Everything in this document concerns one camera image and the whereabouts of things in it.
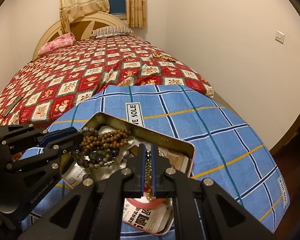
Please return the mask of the white wall switch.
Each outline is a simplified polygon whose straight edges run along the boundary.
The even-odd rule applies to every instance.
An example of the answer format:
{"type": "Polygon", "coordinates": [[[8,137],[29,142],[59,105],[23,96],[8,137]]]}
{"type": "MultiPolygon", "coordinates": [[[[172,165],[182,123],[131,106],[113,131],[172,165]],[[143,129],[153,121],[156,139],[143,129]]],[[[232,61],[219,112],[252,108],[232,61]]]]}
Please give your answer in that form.
{"type": "Polygon", "coordinates": [[[284,44],[285,34],[277,30],[275,34],[275,40],[281,44],[284,44]]]}

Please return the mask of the pink metal tin box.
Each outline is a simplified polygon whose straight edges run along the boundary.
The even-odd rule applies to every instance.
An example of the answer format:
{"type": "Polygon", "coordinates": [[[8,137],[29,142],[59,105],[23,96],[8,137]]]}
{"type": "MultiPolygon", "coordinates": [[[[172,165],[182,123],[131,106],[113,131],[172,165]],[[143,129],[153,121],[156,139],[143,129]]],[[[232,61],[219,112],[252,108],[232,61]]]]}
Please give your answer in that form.
{"type": "Polygon", "coordinates": [[[138,181],[143,189],[141,198],[127,198],[123,208],[122,220],[146,233],[157,236],[170,231],[173,224],[173,204],[170,198],[158,198],[154,195],[153,185],[158,180],[152,170],[152,157],[157,154],[167,158],[170,165],[186,175],[192,170],[194,146],[191,143],[169,137],[143,127],[140,122],[127,122],[109,114],[98,112],[82,125],[84,135],[93,133],[116,135],[121,130],[128,137],[115,147],[115,141],[108,141],[105,150],[89,149],[86,160],[103,159],[99,168],[83,168],[70,157],[63,157],[65,172],[62,180],[72,189],[82,182],[83,176],[89,174],[96,181],[109,178],[114,172],[125,168],[132,161],[143,157],[143,171],[138,181]]]}

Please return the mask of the brown wooden door frame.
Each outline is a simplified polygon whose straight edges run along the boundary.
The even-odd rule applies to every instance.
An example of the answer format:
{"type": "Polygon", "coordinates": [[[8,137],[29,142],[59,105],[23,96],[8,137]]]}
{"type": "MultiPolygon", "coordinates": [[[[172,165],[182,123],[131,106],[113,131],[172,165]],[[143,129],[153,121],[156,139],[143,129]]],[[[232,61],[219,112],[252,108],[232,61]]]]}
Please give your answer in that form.
{"type": "Polygon", "coordinates": [[[290,142],[290,140],[296,135],[298,128],[300,127],[300,114],[293,122],[292,126],[283,135],[283,137],[270,149],[271,155],[275,155],[283,146],[290,142]]]}

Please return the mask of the pink bangle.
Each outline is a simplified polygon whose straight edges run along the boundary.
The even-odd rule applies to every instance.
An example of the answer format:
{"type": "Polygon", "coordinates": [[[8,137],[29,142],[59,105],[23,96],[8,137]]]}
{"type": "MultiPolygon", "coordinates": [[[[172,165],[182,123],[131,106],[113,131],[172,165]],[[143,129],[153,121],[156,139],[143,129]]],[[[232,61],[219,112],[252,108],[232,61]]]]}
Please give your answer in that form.
{"type": "Polygon", "coordinates": [[[141,198],[126,198],[126,201],[132,204],[135,207],[141,209],[153,209],[166,201],[165,198],[155,198],[152,201],[149,201],[146,197],[141,198]]]}

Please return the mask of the green jade bangle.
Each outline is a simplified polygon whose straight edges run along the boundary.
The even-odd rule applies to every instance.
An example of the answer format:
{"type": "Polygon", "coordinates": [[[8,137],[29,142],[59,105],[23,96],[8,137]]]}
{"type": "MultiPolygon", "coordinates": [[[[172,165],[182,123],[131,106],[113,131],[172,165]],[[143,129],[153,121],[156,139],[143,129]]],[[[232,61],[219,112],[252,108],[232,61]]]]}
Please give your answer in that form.
{"type": "Polygon", "coordinates": [[[110,152],[97,150],[89,153],[89,163],[97,164],[100,167],[111,166],[114,164],[114,156],[110,152]]]}

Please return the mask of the pink pillow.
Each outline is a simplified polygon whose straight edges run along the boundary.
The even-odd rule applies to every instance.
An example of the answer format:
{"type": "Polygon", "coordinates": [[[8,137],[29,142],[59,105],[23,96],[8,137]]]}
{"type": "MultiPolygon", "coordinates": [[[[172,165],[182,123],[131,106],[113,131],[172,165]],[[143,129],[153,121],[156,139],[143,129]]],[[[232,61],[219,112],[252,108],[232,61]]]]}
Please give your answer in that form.
{"type": "Polygon", "coordinates": [[[43,56],[59,48],[72,46],[75,42],[76,42],[76,38],[73,33],[63,34],[55,38],[54,40],[44,44],[38,50],[38,56],[43,56]]]}

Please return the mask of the red patterned bedspread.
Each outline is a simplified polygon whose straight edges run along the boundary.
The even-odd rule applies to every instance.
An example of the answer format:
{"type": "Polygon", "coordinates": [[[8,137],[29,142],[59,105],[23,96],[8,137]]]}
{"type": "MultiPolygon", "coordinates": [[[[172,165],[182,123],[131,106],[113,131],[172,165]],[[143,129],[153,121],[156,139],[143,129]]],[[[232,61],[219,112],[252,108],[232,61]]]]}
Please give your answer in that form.
{"type": "Polygon", "coordinates": [[[205,96],[213,87],[171,55],[132,36],[81,40],[35,59],[19,70],[0,94],[0,125],[49,125],[109,85],[184,85],[205,96]],[[17,96],[23,99],[5,117],[17,96]]]}

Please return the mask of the striped pillow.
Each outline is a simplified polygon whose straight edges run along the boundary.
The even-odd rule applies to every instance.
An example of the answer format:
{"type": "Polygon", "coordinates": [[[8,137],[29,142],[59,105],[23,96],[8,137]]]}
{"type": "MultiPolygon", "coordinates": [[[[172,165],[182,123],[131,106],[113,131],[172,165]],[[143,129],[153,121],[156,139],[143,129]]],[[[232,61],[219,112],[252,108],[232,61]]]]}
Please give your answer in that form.
{"type": "Polygon", "coordinates": [[[125,26],[106,26],[102,28],[98,28],[92,31],[90,37],[94,38],[108,38],[108,37],[116,37],[116,36],[133,36],[135,37],[134,31],[132,29],[125,26]]]}

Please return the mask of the beads on bed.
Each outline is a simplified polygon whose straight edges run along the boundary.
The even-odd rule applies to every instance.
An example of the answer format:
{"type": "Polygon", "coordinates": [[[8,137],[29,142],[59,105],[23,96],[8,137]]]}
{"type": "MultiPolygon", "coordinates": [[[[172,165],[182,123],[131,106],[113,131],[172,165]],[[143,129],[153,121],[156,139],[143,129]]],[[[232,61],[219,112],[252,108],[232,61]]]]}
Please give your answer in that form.
{"type": "Polygon", "coordinates": [[[173,59],[172,57],[168,57],[168,56],[165,56],[162,54],[152,54],[152,56],[157,59],[162,59],[162,60],[166,60],[169,62],[175,62],[175,59],[173,59]]]}

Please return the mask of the cream wooden headboard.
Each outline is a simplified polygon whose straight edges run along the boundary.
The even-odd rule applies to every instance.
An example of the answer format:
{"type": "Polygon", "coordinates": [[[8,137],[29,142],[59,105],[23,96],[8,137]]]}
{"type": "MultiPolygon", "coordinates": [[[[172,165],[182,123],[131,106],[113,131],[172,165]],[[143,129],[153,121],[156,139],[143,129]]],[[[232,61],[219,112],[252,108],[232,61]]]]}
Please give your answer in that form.
{"type": "MultiPolygon", "coordinates": [[[[111,25],[128,27],[126,21],[122,21],[120,18],[114,15],[107,14],[105,12],[96,12],[72,22],[70,24],[70,30],[74,34],[76,40],[80,41],[88,39],[93,30],[111,25]]],[[[38,57],[38,51],[44,44],[61,35],[61,22],[58,21],[49,29],[47,29],[47,31],[41,37],[34,50],[32,59],[35,60],[38,57]]]]}

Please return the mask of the dark remote on bed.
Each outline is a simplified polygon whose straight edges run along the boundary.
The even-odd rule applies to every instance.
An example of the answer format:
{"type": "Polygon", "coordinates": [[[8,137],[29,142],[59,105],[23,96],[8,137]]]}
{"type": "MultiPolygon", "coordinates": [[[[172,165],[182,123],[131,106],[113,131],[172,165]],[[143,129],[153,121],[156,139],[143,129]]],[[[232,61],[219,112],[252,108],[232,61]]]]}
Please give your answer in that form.
{"type": "Polygon", "coordinates": [[[14,101],[8,105],[7,109],[3,112],[2,117],[5,118],[22,99],[22,96],[17,96],[14,101]]]}

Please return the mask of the blue plaid table cloth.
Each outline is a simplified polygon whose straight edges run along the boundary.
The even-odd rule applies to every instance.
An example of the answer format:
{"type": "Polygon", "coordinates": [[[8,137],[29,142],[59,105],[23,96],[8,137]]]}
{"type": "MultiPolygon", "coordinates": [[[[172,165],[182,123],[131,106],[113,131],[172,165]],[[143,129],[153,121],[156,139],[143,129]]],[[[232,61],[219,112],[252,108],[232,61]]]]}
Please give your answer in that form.
{"type": "Polygon", "coordinates": [[[279,167],[253,128],[221,104],[182,85],[109,86],[48,131],[80,129],[98,112],[191,143],[193,179],[213,179],[269,231],[279,226],[290,204],[279,167]]]}

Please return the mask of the right beige curtain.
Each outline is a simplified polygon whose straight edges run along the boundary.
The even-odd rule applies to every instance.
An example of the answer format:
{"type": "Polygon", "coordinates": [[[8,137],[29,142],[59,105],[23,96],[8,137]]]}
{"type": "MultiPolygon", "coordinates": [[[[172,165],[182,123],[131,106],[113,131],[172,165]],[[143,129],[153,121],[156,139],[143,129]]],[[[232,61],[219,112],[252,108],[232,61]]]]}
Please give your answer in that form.
{"type": "Polygon", "coordinates": [[[126,15],[131,28],[145,28],[147,25],[146,0],[126,0],[126,15]]]}

